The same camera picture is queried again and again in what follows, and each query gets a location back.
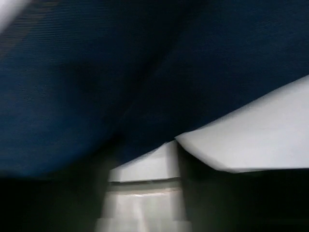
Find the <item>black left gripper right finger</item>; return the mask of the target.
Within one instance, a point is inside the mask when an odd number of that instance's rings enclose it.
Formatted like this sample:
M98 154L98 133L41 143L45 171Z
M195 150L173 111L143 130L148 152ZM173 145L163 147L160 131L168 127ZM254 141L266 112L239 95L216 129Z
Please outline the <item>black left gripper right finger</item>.
M230 173L208 166L180 144L176 154L192 231L308 231L308 169Z

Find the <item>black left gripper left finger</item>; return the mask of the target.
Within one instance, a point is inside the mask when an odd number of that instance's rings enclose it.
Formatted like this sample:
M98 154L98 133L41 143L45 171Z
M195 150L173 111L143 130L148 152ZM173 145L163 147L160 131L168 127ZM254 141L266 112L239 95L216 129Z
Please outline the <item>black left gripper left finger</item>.
M2 232L93 232L101 217L115 146L41 178L0 179Z

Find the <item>dark blue denim trousers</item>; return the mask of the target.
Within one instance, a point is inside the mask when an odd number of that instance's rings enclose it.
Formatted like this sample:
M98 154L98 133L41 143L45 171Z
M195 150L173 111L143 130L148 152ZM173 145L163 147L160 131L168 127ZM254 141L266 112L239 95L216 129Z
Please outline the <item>dark blue denim trousers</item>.
M309 73L306 0L33 0L0 34L0 174L120 163Z

